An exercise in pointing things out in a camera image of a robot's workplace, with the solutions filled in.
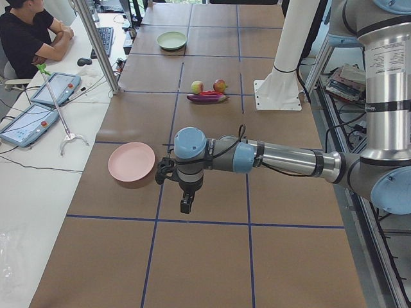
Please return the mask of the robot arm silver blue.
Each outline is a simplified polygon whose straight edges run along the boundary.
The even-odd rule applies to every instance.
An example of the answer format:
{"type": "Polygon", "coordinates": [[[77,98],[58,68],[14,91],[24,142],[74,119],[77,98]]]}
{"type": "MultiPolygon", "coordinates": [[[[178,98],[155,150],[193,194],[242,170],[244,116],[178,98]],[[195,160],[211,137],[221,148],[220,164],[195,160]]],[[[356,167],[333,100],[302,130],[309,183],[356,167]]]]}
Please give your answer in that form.
{"type": "Polygon", "coordinates": [[[360,154],[291,148],[241,137],[208,139],[183,128],[174,139],[180,210],[190,213],[206,169],[254,167],[321,177],[392,214],[410,213],[410,2],[334,1],[331,33],[355,36],[365,49],[367,145],[360,154]]]}

